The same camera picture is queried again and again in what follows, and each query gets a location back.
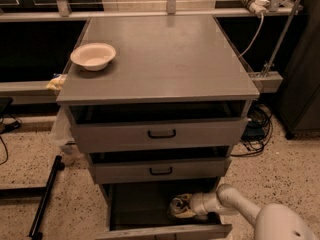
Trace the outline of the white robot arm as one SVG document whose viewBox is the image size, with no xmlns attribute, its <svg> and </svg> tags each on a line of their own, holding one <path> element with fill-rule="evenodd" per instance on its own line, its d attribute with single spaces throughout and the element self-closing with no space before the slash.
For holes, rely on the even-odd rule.
<svg viewBox="0 0 320 240">
<path fill-rule="evenodd" d="M 175 218 L 209 213 L 240 213 L 253 227 L 254 240 L 319 240 L 306 222 L 287 206 L 273 203 L 260 208 L 229 184 L 207 193 L 177 195 L 169 205 L 169 214 Z"/>
</svg>

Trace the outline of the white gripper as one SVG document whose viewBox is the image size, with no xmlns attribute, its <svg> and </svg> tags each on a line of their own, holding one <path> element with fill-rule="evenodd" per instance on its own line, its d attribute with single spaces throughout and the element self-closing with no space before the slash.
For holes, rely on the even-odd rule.
<svg viewBox="0 0 320 240">
<path fill-rule="evenodd" d="M 223 206 L 215 192 L 209 193 L 185 193 L 174 197 L 180 202 L 188 202 L 190 200 L 190 209 L 186 210 L 172 210 L 171 215 L 178 219 L 193 218 L 196 215 L 207 215 L 208 213 L 219 213 Z"/>
</svg>

